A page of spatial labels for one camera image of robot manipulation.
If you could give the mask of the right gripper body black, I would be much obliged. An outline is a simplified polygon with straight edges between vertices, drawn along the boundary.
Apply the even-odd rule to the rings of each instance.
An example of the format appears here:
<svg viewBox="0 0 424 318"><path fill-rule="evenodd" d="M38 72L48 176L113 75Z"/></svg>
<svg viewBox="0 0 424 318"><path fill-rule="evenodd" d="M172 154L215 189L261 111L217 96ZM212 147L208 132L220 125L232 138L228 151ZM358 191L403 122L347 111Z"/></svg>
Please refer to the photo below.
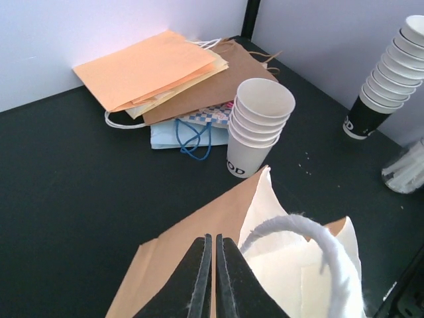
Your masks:
<svg viewBox="0 0 424 318"><path fill-rule="evenodd" d="M423 246L409 258L392 248L364 252L367 317L423 316Z"/></svg>

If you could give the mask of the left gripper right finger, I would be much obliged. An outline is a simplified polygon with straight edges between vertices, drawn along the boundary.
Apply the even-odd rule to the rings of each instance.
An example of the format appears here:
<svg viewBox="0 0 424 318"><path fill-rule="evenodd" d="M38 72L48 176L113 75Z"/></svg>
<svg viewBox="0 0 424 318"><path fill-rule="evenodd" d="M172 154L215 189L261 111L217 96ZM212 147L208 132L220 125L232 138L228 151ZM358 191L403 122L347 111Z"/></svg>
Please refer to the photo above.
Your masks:
<svg viewBox="0 0 424 318"><path fill-rule="evenodd" d="M217 317L287 317L266 293L231 238L216 238L215 303Z"/></svg>

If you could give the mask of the orange paper bag white handles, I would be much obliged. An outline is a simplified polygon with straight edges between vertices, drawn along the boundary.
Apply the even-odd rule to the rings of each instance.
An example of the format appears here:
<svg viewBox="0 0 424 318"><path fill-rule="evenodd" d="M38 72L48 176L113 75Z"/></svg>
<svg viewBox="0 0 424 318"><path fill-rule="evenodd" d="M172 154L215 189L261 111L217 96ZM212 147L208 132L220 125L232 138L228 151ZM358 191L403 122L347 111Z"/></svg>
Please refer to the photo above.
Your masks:
<svg viewBox="0 0 424 318"><path fill-rule="evenodd" d="M107 312L132 317L165 285L192 242L203 235L233 239L270 297L290 317L326 317L332 273L327 253L301 216L287 215L272 187L269 168L198 209L139 246Z"/></svg>

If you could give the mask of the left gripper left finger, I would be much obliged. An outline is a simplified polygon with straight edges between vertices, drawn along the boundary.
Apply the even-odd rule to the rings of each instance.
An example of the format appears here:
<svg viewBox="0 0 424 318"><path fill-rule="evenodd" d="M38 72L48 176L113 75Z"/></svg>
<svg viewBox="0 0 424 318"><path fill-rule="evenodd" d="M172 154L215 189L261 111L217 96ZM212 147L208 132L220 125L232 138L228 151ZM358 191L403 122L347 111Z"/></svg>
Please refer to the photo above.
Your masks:
<svg viewBox="0 0 424 318"><path fill-rule="evenodd" d="M211 307L212 238L197 237L165 283L137 317L201 318Z"/></svg>

